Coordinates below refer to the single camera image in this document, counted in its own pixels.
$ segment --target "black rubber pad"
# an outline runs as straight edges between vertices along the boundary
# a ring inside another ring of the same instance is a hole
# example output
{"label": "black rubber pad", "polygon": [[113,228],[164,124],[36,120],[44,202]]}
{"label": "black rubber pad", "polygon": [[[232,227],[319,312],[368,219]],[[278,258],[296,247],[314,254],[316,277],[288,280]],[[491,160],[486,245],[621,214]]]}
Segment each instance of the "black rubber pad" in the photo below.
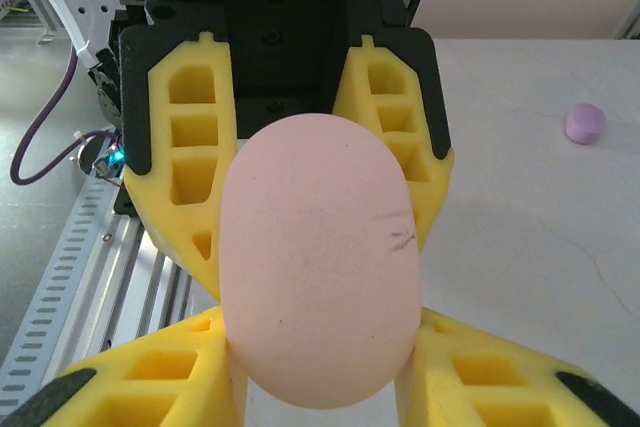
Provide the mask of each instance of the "black rubber pad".
{"label": "black rubber pad", "polygon": [[94,369],[82,369],[58,377],[27,400],[0,427],[40,427],[66,404],[94,375]]}
{"label": "black rubber pad", "polygon": [[640,416],[598,382],[569,372],[556,377],[609,427],[640,427]]}

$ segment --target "white table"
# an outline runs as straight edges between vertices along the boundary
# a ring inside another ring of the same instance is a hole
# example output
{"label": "white table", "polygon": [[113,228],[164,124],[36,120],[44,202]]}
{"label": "white table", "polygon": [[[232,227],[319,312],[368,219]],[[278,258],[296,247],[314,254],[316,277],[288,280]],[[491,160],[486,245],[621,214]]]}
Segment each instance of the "white table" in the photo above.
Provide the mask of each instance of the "white table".
{"label": "white table", "polygon": [[[456,153],[425,305],[590,371],[640,411],[640,42],[436,43]],[[578,102],[609,126],[564,135]],[[393,388],[335,412],[252,386],[247,427],[388,427]]]}

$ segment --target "purple object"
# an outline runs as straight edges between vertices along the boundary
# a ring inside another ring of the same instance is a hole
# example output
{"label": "purple object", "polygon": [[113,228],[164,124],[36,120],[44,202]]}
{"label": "purple object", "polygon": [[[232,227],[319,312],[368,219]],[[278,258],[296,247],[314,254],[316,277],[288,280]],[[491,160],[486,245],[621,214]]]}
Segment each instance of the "purple object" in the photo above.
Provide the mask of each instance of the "purple object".
{"label": "purple object", "polygon": [[607,125],[604,112],[591,104],[578,104],[567,116],[565,132],[576,144],[593,144],[598,141]]}

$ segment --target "white tabletop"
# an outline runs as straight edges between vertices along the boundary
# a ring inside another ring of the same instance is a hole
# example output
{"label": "white tabletop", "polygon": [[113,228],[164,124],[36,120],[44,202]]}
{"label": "white tabletop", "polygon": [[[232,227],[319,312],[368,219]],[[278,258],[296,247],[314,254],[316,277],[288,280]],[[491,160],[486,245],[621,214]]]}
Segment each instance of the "white tabletop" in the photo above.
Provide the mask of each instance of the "white tabletop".
{"label": "white tabletop", "polygon": [[[640,42],[436,42],[456,153],[423,252],[425,306],[590,371],[640,411]],[[564,119],[601,106],[600,142]],[[255,386],[248,427],[397,425],[393,388],[342,411]]]}

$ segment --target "gray floor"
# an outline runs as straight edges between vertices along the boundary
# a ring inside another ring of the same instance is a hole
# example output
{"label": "gray floor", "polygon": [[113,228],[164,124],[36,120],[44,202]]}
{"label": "gray floor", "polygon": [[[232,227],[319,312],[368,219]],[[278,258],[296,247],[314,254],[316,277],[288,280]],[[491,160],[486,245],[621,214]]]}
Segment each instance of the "gray floor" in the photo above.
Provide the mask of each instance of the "gray floor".
{"label": "gray floor", "polygon": [[[84,182],[64,162],[40,182],[17,187],[9,165],[28,124],[66,68],[69,42],[36,45],[36,29],[0,28],[0,360],[4,361],[69,211]],[[95,88],[79,67],[62,102],[32,143],[22,175],[39,170],[75,131],[106,125]]]}

